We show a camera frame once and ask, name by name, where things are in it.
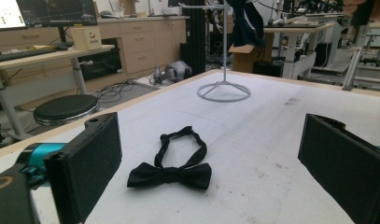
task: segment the stool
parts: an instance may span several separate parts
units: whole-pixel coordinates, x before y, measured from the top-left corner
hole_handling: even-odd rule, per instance
[[[62,125],[88,116],[98,109],[99,103],[95,96],[69,95],[39,105],[33,117],[41,125]]]

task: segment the desk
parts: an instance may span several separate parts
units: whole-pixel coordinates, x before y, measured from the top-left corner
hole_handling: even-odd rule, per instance
[[[289,37],[288,51],[286,54],[285,65],[283,68],[283,78],[297,79],[298,75],[305,72],[305,76],[309,76],[310,70],[315,64],[316,54],[314,53],[317,46],[317,33],[329,29],[334,26],[334,23],[326,23],[317,28],[264,28],[265,33],[282,33]],[[306,58],[294,62],[294,54],[297,47],[297,37],[304,34],[310,34],[310,42],[308,54]]]
[[[297,159],[304,118],[315,113],[338,119],[380,145],[380,92],[228,72],[229,81],[251,89],[249,98],[215,103],[197,95],[199,87],[221,76],[213,70],[94,115],[118,111],[122,163],[87,224],[353,223]],[[84,120],[0,149],[0,172],[32,143],[70,141],[84,130]],[[209,189],[178,183],[126,188],[133,168],[153,163],[160,135],[188,125],[208,146],[203,162],[213,170]],[[173,140],[163,165],[184,164],[198,147],[190,138]],[[32,194],[41,223],[58,223],[49,188]]]
[[[14,106],[30,102],[57,91],[68,90],[67,88],[72,88],[74,84],[78,85],[80,93],[86,94],[87,91],[77,57],[108,51],[112,48],[114,48],[112,45],[102,46],[100,49],[93,50],[78,50],[70,48],[66,51],[57,51],[49,54],[37,55],[29,58],[0,63],[0,70],[8,68],[22,68],[24,66],[31,66],[50,61],[58,62],[59,60],[64,59],[71,59],[71,63],[73,65],[75,83],[72,81],[67,81],[70,79],[73,80],[73,74],[43,78],[40,80],[26,82],[24,84],[9,87],[5,87],[0,79],[0,103],[4,108],[11,127],[16,134],[14,138],[22,140],[24,138],[30,137],[29,134],[27,134],[22,128],[20,121],[15,113]]]

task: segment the floor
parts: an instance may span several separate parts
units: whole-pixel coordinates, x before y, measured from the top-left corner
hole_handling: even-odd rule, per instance
[[[206,71],[211,69],[222,68],[222,59],[218,56],[207,57],[206,58]],[[350,52],[347,52],[346,49],[339,50],[336,57],[336,62],[334,63],[333,68],[325,67],[321,71],[313,71],[311,73],[310,79],[308,81],[315,81],[321,83],[327,83],[331,85],[340,85],[342,84],[345,78],[345,69],[347,68],[346,64],[350,63]],[[232,69],[232,56],[227,59],[227,69]],[[341,73],[331,73],[329,70],[343,70]],[[380,77],[380,72],[374,72],[369,70],[361,70],[361,76],[365,77]],[[155,91],[158,87],[153,87],[149,85],[152,82],[152,74],[149,77],[142,77],[140,80],[129,80],[124,83],[116,84],[114,86],[106,87],[103,90],[93,92],[92,94],[99,98],[99,103],[101,110],[109,108],[114,105],[118,105],[129,100],[132,100],[136,97],[142,96],[149,92]],[[380,83],[369,83],[369,84],[360,84],[360,88],[369,89],[372,91],[380,91]],[[25,127],[25,131],[32,135],[37,135],[53,128],[56,126],[40,126],[35,123],[32,115],[32,111],[23,111],[18,110],[18,116],[20,118],[21,124]],[[0,111],[0,138],[1,136],[5,139],[0,143],[0,147],[8,146],[14,143],[14,140],[9,136],[12,133],[10,130],[9,123],[5,117],[4,111]]]

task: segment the bow tie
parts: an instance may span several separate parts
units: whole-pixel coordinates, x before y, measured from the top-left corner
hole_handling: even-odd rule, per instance
[[[186,164],[177,168],[163,167],[163,155],[169,146],[170,138],[182,137],[190,134],[195,138],[196,142],[201,147],[190,157]],[[179,182],[198,189],[207,189],[209,187],[210,177],[212,175],[210,165],[207,163],[197,165],[206,156],[207,147],[199,134],[192,130],[191,126],[185,127],[177,133],[161,135],[161,142],[161,149],[155,156],[155,167],[146,162],[142,162],[129,174],[128,188],[145,187],[173,182]]]

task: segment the chair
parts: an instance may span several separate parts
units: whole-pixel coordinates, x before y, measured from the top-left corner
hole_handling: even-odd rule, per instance
[[[95,96],[68,95],[39,105],[33,117],[41,125],[62,125],[88,116],[98,109],[99,103]]]

